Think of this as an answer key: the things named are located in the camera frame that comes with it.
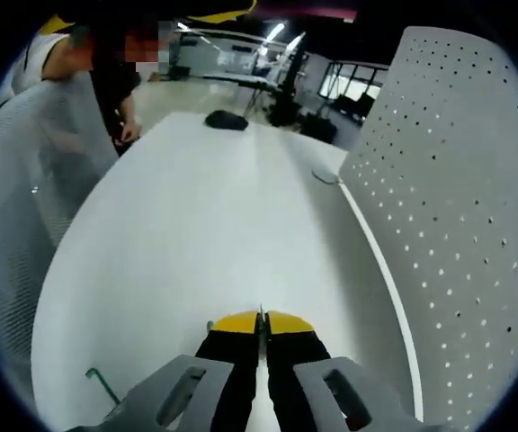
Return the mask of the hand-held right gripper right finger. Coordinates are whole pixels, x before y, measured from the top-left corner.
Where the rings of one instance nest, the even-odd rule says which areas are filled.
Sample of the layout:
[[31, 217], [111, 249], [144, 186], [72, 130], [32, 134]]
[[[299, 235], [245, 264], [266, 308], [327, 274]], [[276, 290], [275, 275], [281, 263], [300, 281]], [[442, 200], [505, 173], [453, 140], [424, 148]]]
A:
[[418, 431], [396, 392], [352, 359], [332, 357], [305, 320], [266, 319], [268, 389], [282, 431]]

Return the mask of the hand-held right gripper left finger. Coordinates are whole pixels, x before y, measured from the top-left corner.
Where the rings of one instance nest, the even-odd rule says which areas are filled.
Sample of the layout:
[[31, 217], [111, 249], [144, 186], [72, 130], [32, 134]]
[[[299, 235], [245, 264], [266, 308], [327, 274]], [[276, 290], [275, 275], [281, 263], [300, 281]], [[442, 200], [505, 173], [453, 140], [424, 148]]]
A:
[[195, 355], [179, 355], [133, 387], [105, 419], [107, 431], [244, 431], [256, 394], [255, 310], [226, 316]]

